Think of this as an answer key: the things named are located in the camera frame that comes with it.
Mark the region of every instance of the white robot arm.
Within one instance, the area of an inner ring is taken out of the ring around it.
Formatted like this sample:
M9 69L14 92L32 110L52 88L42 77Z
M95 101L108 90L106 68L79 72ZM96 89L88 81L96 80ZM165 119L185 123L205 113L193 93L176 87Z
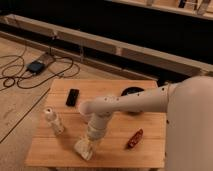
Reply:
M80 104L90 116L87 136L75 150L89 160L114 111L167 112L166 171L213 170L213 78L194 77L127 96L99 97Z

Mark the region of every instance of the tabletop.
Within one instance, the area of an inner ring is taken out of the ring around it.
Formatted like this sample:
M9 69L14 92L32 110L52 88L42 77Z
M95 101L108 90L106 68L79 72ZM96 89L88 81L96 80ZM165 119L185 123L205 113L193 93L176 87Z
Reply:
M65 132L55 136L41 114L33 137L27 166L72 168L163 168L165 158L165 113L115 112L100 146L90 161L83 160L74 151L74 144L85 135L87 125L77 106L84 100L98 96L117 95L127 87L156 88L149 80L79 80L55 79L45 106L52 107L62 119ZM66 106L70 89L79 89L75 107ZM143 139L133 148L125 149L126 143L139 129L144 130Z

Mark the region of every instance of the concrete floor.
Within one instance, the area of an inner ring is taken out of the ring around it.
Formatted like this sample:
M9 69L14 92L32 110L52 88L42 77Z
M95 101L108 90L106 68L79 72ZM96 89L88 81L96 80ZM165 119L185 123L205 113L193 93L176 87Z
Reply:
M0 56L9 54L21 54L23 45L0 38ZM28 48L24 58L26 63L36 59L41 51ZM0 66L11 59L1 59ZM73 79L125 79L104 71L100 71L82 64L78 64L81 68L80 73ZM39 79L45 79L50 73L45 71ZM12 87L6 91L0 92L0 139L2 139L11 128L20 120L27 110L35 103L35 101L45 92L51 85L52 80L32 90L20 90ZM25 157L31 144L33 134L39 119L39 113L42 112L45 98L18 124L18 126L10 133L10 135L0 144L0 170L1 171L47 171L47 168L26 167L24 165ZM109 169L71 169L58 168L58 170L109 170ZM110 170L137 170L137 169L110 169Z

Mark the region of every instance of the black cable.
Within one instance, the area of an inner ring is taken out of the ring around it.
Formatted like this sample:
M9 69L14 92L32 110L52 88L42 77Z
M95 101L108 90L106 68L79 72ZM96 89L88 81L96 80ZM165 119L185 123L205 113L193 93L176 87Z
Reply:
M11 134L11 132L19 125L19 123L37 106L37 104L46 96L50 89L46 90L43 95L31 106L24 116L10 129L10 131L0 140L0 144Z
M13 11L13 5L12 5L12 2L9 0L9 5L10 5L10 8L11 8L11 11ZM14 18L14 21L16 22L16 26L20 29L20 30L23 30L22 27L20 26L19 22L17 21L16 17L14 14L12 14L13 18ZM24 69L24 66L25 66L25 60L23 58L23 56L25 55L26 51L27 51L27 40L25 38L23 38L24 40L24 50L23 52L20 54L20 55L5 55L5 56L1 56L0 59L4 59L4 58L15 58L14 60L8 62L7 64L4 64L2 66L0 66L0 69L3 69L1 71L1 76L0 77L0 80L3 80L3 88L0 89L0 92L1 91L4 91L12 86L15 85L16 83L16 79L19 78L17 75L19 75L23 69ZM17 62L18 60L22 61L21 65L15 65L14 63ZM13 67L20 67L20 70L18 70L15 74L13 75L6 75L5 72L8 70L8 69L11 69Z
M53 73L52 76L50 76L49 78L43 80L43 81L40 82L39 84L36 84L36 85L33 85L33 86L29 86L29 87L25 87L25 86L20 85L20 83L21 83L22 81L25 80L25 78L24 78L23 76L24 76L24 74L25 74L26 72L24 72L24 73L21 75L21 77L18 78L18 81L17 81L17 83L16 83L16 84L17 84L17 87L19 87L20 89L33 89L33 88L36 88L36 87L38 87L38 86L40 86L40 85L46 83L48 80L50 80L50 79L52 79L52 78L54 78L54 77L56 77L56 76L59 76L59 77L60 77L60 75L61 75L62 73L64 73L64 72L70 70L70 69L73 67L73 65L77 66L77 71L76 71L74 74L70 75L69 78L70 78L70 77L73 77L73 76L75 76L75 75L77 75L77 74L80 72L80 67L79 67L78 65L74 64L73 59L71 59L71 58L69 58L69 57L61 57L60 59L69 59L69 60L71 60L72 62L71 62L71 63L66 62L66 63L70 64L70 66L69 66L68 68L66 68L66 69L64 69L64 70L62 70L62 71L60 71L60 72L58 72L58 73Z

